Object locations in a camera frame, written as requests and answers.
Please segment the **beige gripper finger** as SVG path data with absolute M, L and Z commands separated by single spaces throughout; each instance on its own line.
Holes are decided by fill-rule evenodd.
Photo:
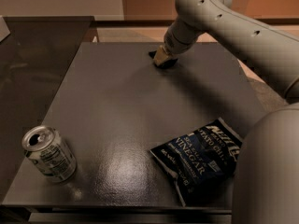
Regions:
M 166 51 L 164 45 L 160 45 L 159 48 L 157 48 L 156 50 L 156 54 L 153 58 L 153 61 L 155 65 L 160 65 L 171 59 L 175 59 L 175 58 Z

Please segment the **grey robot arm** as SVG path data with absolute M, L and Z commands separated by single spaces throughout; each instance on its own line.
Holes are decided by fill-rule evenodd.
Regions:
M 163 67 L 211 35 L 257 70 L 286 105 L 247 131 L 235 171 L 232 224 L 299 224 L 298 39 L 231 9 L 232 0 L 175 0 L 177 17 L 153 61 Z

